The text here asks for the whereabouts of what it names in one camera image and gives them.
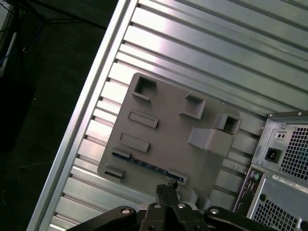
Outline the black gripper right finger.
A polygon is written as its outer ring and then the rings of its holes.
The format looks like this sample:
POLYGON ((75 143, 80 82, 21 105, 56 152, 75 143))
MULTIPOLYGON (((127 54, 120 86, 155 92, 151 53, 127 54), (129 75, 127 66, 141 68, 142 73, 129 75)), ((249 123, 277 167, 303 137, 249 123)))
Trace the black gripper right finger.
POLYGON ((179 202, 176 189, 178 182, 170 180, 167 185, 168 205, 183 231, 273 231, 244 216, 219 206, 211 206, 204 212, 192 209, 188 203, 179 202))

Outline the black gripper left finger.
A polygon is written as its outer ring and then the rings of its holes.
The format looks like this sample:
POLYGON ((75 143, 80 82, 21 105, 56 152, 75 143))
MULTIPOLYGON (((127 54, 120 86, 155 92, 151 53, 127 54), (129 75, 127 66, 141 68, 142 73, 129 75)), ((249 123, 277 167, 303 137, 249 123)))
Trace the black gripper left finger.
POLYGON ((163 231, 167 215, 167 185, 156 187, 156 201, 145 210, 116 208, 99 216, 96 231, 163 231))

